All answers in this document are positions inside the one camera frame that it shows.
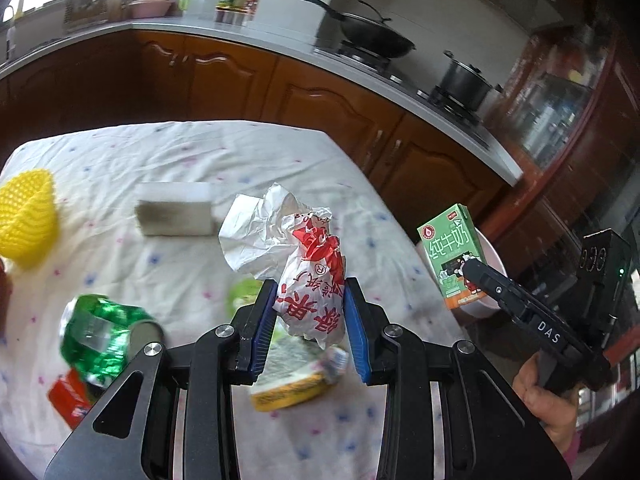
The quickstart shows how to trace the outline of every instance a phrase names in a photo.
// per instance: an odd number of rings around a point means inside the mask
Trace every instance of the green milk carton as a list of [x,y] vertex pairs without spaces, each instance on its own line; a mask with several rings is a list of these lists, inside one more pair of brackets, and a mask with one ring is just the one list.
[[486,296],[462,275],[467,260],[478,258],[486,263],[476,228],[465,206],[451,206],[418,228],[418,232],[448,308],[457,308]]

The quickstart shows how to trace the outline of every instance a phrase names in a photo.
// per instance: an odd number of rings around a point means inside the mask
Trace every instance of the wok handle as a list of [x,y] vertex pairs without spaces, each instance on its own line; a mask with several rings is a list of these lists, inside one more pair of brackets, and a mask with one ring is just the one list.
[[378,17],[380,18],[380,23],[385,23],[385,22],[391,22],[392,19],[391,18],[383,18],[382,14],[380,14],[378,12],[378,10],[371,4],[368,4],[367,2],[363,1],[363,0],[358,0],[359,4],[363,4],[366,5],[367,7],[369,7],[369,9],[373,9],[373,11],[378,15]]
[[319,7],[322,7],[326,13],[331,16],[334,20],[339,20],[341,22],[344,21],[344,15],[338,12],[335,9],[332,9],[328,4],[324,3],[322,0],[302,0],[303,2],[309,2],[310,4],[316,4]]

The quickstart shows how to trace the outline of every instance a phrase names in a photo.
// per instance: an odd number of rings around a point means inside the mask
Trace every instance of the metal bolt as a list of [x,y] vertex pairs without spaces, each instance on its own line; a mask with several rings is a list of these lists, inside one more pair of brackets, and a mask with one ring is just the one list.
[[230,335],[233,335],[234,332],[235,330],[231,325],[220,325],[216,329],[216,335],[218,337],[229,337]]
[[145,346],[145,355],[149,357],[153,357],[154,355],[158,355],[162,350],[162,345],[158,342],[149,343]]
[[402,335],[402,327],[396,324],[387,325],[385,326],[385,334],[389,337],[400,337]]
[[476,346],[471,341],[458,341],[458,351],[463,354],[472,354],[476,350]]

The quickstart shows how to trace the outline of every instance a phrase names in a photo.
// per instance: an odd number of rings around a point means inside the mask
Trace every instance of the frying pan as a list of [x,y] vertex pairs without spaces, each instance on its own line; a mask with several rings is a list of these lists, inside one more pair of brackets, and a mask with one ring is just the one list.
[[343,14],[331,8],[322,0],[303,0],[322,7],[334,20],[340,22],[340,30],[347,40],[355,46],[364,48],[382,57],[402,57],[415,48],[415,45],[407,38],[386,26],[390,18],[383,18],[380,13],[367,2],[358,0],[361,4],[376,11],[379,21],[370,20],[357,14]]

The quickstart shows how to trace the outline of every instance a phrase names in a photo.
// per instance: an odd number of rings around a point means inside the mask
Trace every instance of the crumpled plastic packaging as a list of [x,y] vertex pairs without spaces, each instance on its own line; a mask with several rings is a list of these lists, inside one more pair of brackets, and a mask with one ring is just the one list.
[[323,349],[344,337],[344,259],[331,217],[274,183],[264,198],[238,195],[218,235],[233,270],[279,282],[273,307],[289,334]]

